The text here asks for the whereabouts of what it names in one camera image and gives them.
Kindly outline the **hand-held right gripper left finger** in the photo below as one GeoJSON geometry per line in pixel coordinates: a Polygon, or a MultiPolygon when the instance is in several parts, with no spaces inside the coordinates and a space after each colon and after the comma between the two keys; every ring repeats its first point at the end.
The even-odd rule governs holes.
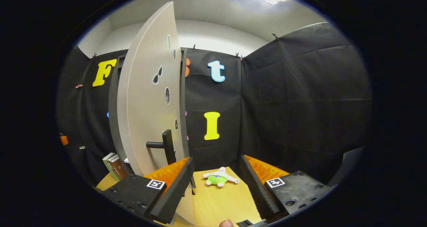
{"type": "Polygon", "coordinates": [[[102,195],[133,215],[168,224],[185,195],[193,173],[193,157],[188,157],[145,177],[129,175],[102,191],[102,195]]]}

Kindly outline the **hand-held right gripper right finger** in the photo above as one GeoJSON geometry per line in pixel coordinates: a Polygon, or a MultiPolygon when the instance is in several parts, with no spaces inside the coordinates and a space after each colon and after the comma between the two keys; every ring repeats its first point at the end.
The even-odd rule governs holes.
{"type": "Polygon", "coordinates": [[[334,189],[305,172],[288,173],[248,155],[241,155],[240,173],[260,217],[266,221],[300,212],[334,189]]]}

